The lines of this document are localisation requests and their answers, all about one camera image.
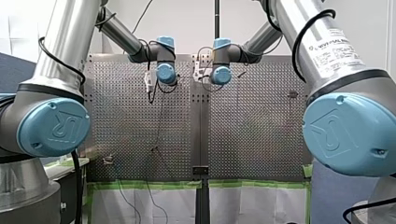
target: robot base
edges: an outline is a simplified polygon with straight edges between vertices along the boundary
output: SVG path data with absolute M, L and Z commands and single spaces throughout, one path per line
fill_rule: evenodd
M 0 164 L 0 222 L 61 223 L 60 189 L 39 159 Z

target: black cable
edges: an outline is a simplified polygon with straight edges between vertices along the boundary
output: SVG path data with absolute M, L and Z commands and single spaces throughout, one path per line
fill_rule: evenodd
M 77 75 L 79 75 L 79 76 L 81 77 L 81 86 L 82 86 L 82 85 L 85 83 L 85 80 L 86 80 L 84 74 L 82 74 L 82 73 L 81 73 L 80 71 L 78 71 L 76 68 L 74 68 L 74 67 L 72 67 L 72 66 L 70 66 L 70 65 L 68 65 L 68 64 L 66 64 L 66 63 L 64 63 L 64 62 L 62 62 L 62 61 L 61 61 L 60 59 L 58 59 L 56 56 L 54 56 L 53 54 L 51 54 L 51 53 L 47 50 L 46 46 L 45 46 L 44 43 L 43 43 L 44 39 L 45 39 L 44 36 L 42 36 L 42 37 L 40 37 L 40 38 L 38 39 L 38 46 L 39 46 L 39 47 L 43 50 L 43 52 L 46 53 L 47 56 L 49 56 L 53 61 L 55 61 L 55 62 L 57 62 L 57 63 L 63 65 L 64 67 L 66 67 L 66 68 L 72 70 L 74 73 L 76 73 Z
M 267 52 L 264 52 L 262 55 L 272 53 L 274 50 L 276 50 L 277 47 L 279 47 L 280 43 L 282 42 L 282 39 L 283 39 L 283 35 L 279 38 L 279 41 L 277 42 L 277 44 L 274 46 L 273 49 L 270 49 Z
M 170 91 L 165 91 L 165 90 L 161 87 L 160 83 L 158 83 L 158 89 L 160 89 L 160 91 L 161 91 L 162 93 L 164 93 L 164 94 L 172 93 L 172 92 L 174 92 L 174 91 L 176 90 L 176 88 L 177 88 L 177 83 L 176 83 L 175 87 L 174 87 L 172 90 L 170 90 Z
M 333 18 L 335 18 L 335 11 L 333 9 L 325 9 L 323 11 L 321 11 L 318 15 L 316 15 L 315 17 L 311 18 L 304 26 L 304 28 L 301 30 L 301 32 L 297 35 L 295 41 L 294 41 L 294 46 L 293 46 L 293 50 L 292 50 L 292 54 L 291 54 L 291 60 L 293 63 L 293 69 L 294 72 L 297 74 L 297 76 L 300 78 L 300 80 L 302 80 L 303 82 L 305 82 L 305 78 L 302 76 L 302 74 L 300 73 L 300 71 L 298 70 L 298 66 L 297 66 L 297 51 L 300 48 L 301 42 L 303 40 L 303 37 L 306 33 L 306 31 L 309 30 L 309 28 L 311 28 L 311 26 L 313 24 L 315 24 L 315 22 L 317 20 L 320 20 L 322 18 L 328 17 L 328 16 L 332 16 Z
M 107 19 L 106 19 L 106 9 L 102 7 L 102 15 L 103 15 L 103 20 L 99 21 L 95 24 L 95 26 L 98 28 L 99 32 L 102 31 L 103 25 L 108 22 L 109 20 L 113 19 L 117 13 L 111 14 Z
M 148 71 L 151 66 L 151 48 L 149 47 L 149 43 L 144 39 L 139 39 L 140 42 L 145 43 L 145 56 L 148 60 Z
M 117 179 L 117 182 L 119 184 L 120 194 L 121 194 L 122 198 L 124 199 L 124 201 L 126 203 L 128 203 L 129 206 L 131 206 L 136 211 L 137 215 L 139 216 L 139 224 L 141 224 L 142 223 L 142 216 L 140 215 L 139 210 L 137 210 L 135 206 L 133 206 L 130 202 L 128 202 L 128 200 L 126 199 L 126 197 L 125 197 L 125 195 L 124 195 L 124 193 L 122 191 L 120 180 Z
M 146 181 L 146 185 L 148 186 L 148 193 L 149 193 L 149 196 L 150 196 L 150 198 L 151 198 L 152 204 L 153 204 L 155 207 L 157 207 L 157 208 L 163 210 L 163 213 L 165 214 L 165 218 L 166 218 L 165 224 L 168 224 L 168 219 L 169 219 L 168 214 L 166 213 L 166 211 L 165 211 L 164 208 L 162 208 L 161 206 L 159 206 L 158 204 L 155 203 L 154 197 L 152 197 L 151 188 L 149 187 L 149 182 L 148 182 L 148 181 Z
M 156 40 L 150 40 L 148 43 L 149 43 L 149 44 L 155 43 L 155 44 L 158 44 L 158 45 L 163 46 L 164 48 L 166 48 L 166 49 L 174 56 L 174 59 L 176 59 L 176 54 L 175 54 L 174 50 L 171 49 L 169 46 L 166 46 L 165 44 L 163 44 L 163 43 L 161 43 L 161 42 L 158 42 L 158 41 L 156 41 Z
M 150 0 L 148 2 L 148 4 L 146 5 L 145 10 L 143 11 L 142 15 L 140 16 L 139 20 L 137 21 L 136 26 L 134 27 L 134 30 L 132 31 L 132 34 L 134 34 L 134 32 L 136 31 L 137 27 L 139 26 L 139 23 L 142 21 L 143 17 L 145 16 L 147 10 L 149 9 L 149 5 L 151 5 L 152 1 L 153 0 Z
M 275 24 L 274 24 L 274 22 L 272 21 L 272 18 L 271 18 L 271 9 L 270 9 L 270 0 L 267 0 L 267 2 L 266 2 L 266 7 L 267 7 L 267 20 L 268 20 L 268 22 L 270 22 L 270 24 L 271 24 L 271 26 L 274 28 L 274 29 L 276 29 L 276 30 L 278 30 L 279 32 L 282 32 L 281 30 L 280 30 L 280 28 L 278 27 L 278 26 L 276 26 Z
M 75 224 L 81 223 L 82 217 L 82 175 L 79 167 L 78 155 L 76 151 L 72 151 L 72 158 L 76 172 L 76 187 L 77 187 L 77 206 L 76 206 L 76 220 Z
M 379 207 L 379 206 L 383 206 L 383 205 L 387 205 L 387 204 L 391 204 L 391 203 L 396 203 L 396 198 L 386 199 L 384 201 L 379 201 L 379 202 L 376 202 L 376 203 L 367 203 L 367 204 L 364 204 L 364 205 L 359 205 L 359 206 L 356 206 L 356 207 L 348 208 L 343 213 L 344 221 L 346 223 L 348 223 L 348 224 L 352 224 L 352 222 L 349 221 L 349 219 L 347 218 L 348 214 L 350 214 L 352 212 L 355 212 L 355 211 L 358 211 L 358 210 L 361 210 L 361 209 Z
M 160 116 L 158 118 L 157 135 L 156 135 L 156 138 L 155 138 L 154 147 L 150 150 L 150 155 L 153 155 L 152 152 L 156 149 L 159 152 L 160 157 L 162 158 L 162 161 L 163 161 L 163 164 L 165 165 L 165 168 L 168 169 L 167 165 L 166 165 L 166 162 L 163 159 L 160 150 L 158 149 L 158 145 L 159 145 L 159 142 L 160 142 L 160 133 L 161 133 L 161 121 L 162 121 L 162 118 L 163 118 L 163 102 L 164 102 L 164 99 L 165 99 L 165 94 L 163 94 L 163 98 L 162 98 L 162 101 L 161 101 L 161 110 L 160 110 Z M 146 172 L 146 178 L 145 179 L 146 179 L 146 185 L 148 187 L 148 193 L 149 193 L 149 196 L 151 198 L 151 201 L 152 201 L 153 205 L 155 207 L 161 209 L 163 211 L 163 213 L 165 214 L 165 218 L 166 218 L 166 222 L 165 223 L 168 224 L 168 214 L 167 214 L 166 210 L 155 203 L 154 197 L 152 196 L 152 193 L 151 193 L 151 188 L 149 187 L 149 174 L 148 174 L 148 172 L 149 172 L 149 158 L 150 157 L 148 157 L 148 160 L 146 162 L 146 168 L 145 168 L 145 170 L 146 170 L 145 171 Z
M 206 72 L 206 69 L 209 67 L 209 65 L 210 65 L 212 62 L 213 62 L 213 60 L 211 60 L 211 61 L 207 64 L 207 66 L 206 66 L 205 69 L 204 69 L 204 75 L 203 75 L 202 77 L 200 77 L 199 79 L 201 79 L 201 84 L 202 84 L 202 87 L 204 88 L 204 90 L 209 91 L 209 92 L 216 92 L 216 91 L 221 90 L 221 89 L 224 87 L 224 85 L 222 85 L 222 86 L 220 86 L 219 88 L 217 88 L 217 89 L 215 89 L 215 90 L 212 91 L 212 90 L 207 89 L 207 88 L 205 87 L 205 84 L 204 84 L 204 78 L 205 78 L 205 77 L 210 77 L 209 75 L 205 75 L 205 72 Z
M 211 50 L 213 50 L 213 48 L 210 48 L 210 47 L 201 47 L 200 49 L 198 49 L 197 60 L 198 60 L 199 63 L 201 63 L 201 61 L 200 61 L 200 53 L 201 53 L 201 51 L 203 49 L 211 49 Z
M 157 92 L 157 86 L 158 86 L 158 79 L 155 82 L 155 87 L 154 87 L 154 92 L 152 93 L 152 98 L 151 98 L 151 94 L 150 92 L 148 92 L 148 102 L 152 105 L 152 103 L 154 103 L 155 100 L 155 92 Z

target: gray panel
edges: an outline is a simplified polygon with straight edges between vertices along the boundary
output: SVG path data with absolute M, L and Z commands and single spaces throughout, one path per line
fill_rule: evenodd
M 85 87 L 92 113 L 85 144 L 87 156 L 95 159 L 91 181 L 192 179 L 193 165 L 209 165 L 211 178 L 303 180 L 302 165 L 311 162 L 301 130 L 304 83 L 290 57 L 233 64 L 232 82 L 214 93 L 191 78 L 190 56 L 177 56 L 176 67 L 180 86 L 164 99 L 158 153 L 151 149 L 162 94 L 148 103 L 146 65 L 129 63 L 124 55 L 91 56 Z M 298 92 L 297 98 L 290 98 L 290 91 Z M 115 164 L 104 165 L 111 154 Z
M 157 90 L 151 105 L 143 81 L 146 64 L 129 63 L 126 55 L 92 56 L 88 72 L 93 79 L 92 136 L 97 153 L 92 181 L 191 178 L 190 65 L 176 63 L 181 75 L 177 90 L 164 98 Z M 159 151 L 151 151 L 158 133 Z M 110 154 L 114 165 L 104 165 L 103 158 Z
M 301 128 L 304 83 L 290 57 L 264 57 L 232 70 L 232 83 L 211 97 L 210 177 L 303 180 L 302 164 L 310 162 Z

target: black hose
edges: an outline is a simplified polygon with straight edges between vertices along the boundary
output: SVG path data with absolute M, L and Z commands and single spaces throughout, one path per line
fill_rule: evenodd
M 79 168 L 78 155 L 76 151 L 72 151 L 73 163 L 76 171 L 76 188 L 77 188 L 77 206 L 76 206 L 76 220 L 75 224 L 81 223 L 82 214 L 82 175 Z

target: metal pole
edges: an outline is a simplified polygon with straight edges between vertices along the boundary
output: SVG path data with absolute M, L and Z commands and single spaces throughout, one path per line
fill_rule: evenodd
M 220 0 L 215 0 L 215 38 L 220 37 Z

